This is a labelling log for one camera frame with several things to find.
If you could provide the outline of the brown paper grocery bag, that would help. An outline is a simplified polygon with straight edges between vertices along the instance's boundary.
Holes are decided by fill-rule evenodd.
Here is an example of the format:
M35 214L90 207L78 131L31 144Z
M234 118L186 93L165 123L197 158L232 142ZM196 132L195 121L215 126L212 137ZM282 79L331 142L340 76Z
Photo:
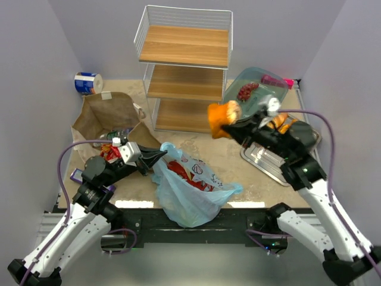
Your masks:
M128 140L148 148L161 143L147 125L145 110L123 92L101 92L83 97L81 113L71 126L74 142L100 139L115 130L130 129Z

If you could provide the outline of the twisted sugar donut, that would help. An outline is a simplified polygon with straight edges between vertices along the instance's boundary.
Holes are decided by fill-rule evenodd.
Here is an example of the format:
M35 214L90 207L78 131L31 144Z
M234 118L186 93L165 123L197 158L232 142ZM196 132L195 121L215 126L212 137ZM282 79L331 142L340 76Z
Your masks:
M228 124L236 123L242 115L242 109L237 101L231 100L227 104L226 118Z

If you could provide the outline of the green label water bottle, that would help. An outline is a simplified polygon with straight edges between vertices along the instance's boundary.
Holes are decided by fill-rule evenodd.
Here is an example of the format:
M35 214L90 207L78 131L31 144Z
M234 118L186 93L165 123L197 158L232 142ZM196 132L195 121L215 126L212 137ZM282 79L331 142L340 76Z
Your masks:
M110 140L112 141L113 138L120 138L121 143L125 144L128 141L128 135L133 130L133 128L124 128L124 129L116 129L112 130L110 132L103 133L99 140Z

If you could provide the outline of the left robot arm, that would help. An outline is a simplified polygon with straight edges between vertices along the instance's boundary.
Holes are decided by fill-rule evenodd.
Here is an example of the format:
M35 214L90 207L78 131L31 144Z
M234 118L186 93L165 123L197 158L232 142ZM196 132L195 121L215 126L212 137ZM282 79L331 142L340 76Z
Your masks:
M122 211L110 203L114 194L108 186L135 172L146 176L167 154L135 142L118 150L121 158L112 163L101 156L86 161L82 184L60 221L30 254L8 265L18 285L61 285L65 270L122 220Z

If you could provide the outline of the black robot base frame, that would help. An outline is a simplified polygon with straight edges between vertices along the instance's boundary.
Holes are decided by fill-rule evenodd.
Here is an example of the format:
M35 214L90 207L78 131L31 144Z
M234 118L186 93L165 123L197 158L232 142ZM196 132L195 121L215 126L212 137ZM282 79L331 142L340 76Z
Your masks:
M185 227L169 219L163 209L121 209L121 215L111 223L114 234L105 235L101 245L116 250L147 244L243 244L255 245L246 233L258 231L253 237L266 248L287 246L286 237L271 221L268 210L224 209L209 222Z

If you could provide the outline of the red toy lobster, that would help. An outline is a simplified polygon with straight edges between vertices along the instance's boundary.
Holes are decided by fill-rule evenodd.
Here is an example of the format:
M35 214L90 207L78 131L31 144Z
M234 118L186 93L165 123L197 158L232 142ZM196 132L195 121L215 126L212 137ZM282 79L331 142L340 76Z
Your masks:
M213 186L205 183L204 181L194 181L193 178L195 175L192 172L186 170L180 163L175 160L168 162L167 168L184 179L189 185L198 188L200 191L212 192L214 190Z

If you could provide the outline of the light blue plastic bag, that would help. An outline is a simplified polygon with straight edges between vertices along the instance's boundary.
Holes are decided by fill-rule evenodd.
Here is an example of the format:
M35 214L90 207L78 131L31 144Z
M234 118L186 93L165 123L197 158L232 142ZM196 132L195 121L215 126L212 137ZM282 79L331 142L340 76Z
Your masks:
M194 228L212 221L233 195L243 191L241 184L222 182L203 160L191 157L169 142L161 144L160 150L167 154L153 167L156 196L167 217L181 227ZM167 168L167 163L174 160L195 175L194 181L204 181L214 190L205 192L189 185Z

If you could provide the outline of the red candy bag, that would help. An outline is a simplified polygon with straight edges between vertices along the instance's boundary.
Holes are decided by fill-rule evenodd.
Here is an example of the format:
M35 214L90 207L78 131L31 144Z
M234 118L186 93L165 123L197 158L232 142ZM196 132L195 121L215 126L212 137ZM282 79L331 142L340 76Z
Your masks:
M112 163L121 158L121 154L117 147L112 144L102 144L100 156L109 163Z

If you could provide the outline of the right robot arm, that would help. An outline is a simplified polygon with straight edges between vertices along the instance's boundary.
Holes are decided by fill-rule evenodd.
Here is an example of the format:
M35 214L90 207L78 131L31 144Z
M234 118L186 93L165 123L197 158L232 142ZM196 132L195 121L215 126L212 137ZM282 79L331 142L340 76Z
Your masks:
M380 263L380 246L373 245L353 224L329 186L319 162L294 130L285 133L260 126L254 115L221 128L243 147L256 143L284 160L280 170L287 183L309 205L320 221L320 232L284 203L266 211L271 227L292 236L322 262L335 285L349 285Z

